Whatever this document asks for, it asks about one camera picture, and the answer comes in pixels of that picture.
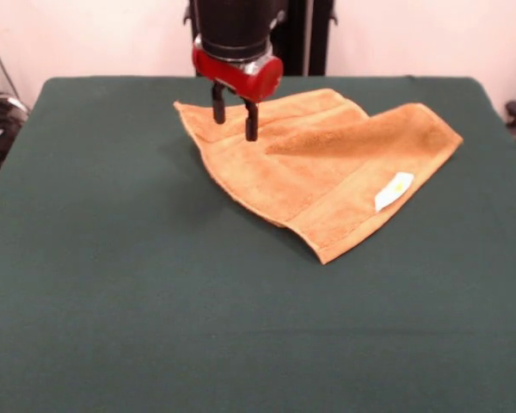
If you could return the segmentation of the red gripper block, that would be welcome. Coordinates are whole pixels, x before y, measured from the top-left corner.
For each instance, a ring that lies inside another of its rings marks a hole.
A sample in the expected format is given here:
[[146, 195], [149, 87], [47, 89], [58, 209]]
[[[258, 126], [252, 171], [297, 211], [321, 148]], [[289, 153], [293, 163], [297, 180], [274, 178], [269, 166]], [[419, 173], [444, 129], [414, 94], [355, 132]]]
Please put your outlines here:
[[283, 75], [283, 62], [273, 54], [273, 46], [267, 42], [266, 51], [257, 59], [249, 62], [228, 62], [217, 59], [205, 51], [201, 36], [197, 35], [193, 44], [193, 66], [202, 76], [213, 81], [212, 110], [214, 121], [225, 123], [224, 86], [236, 95], [245, 98], [244, 106], [248, 112], [245, 123], [245, 138], [255, 142], [258, 137], [258, 107], [271, 96], [280, 84]]

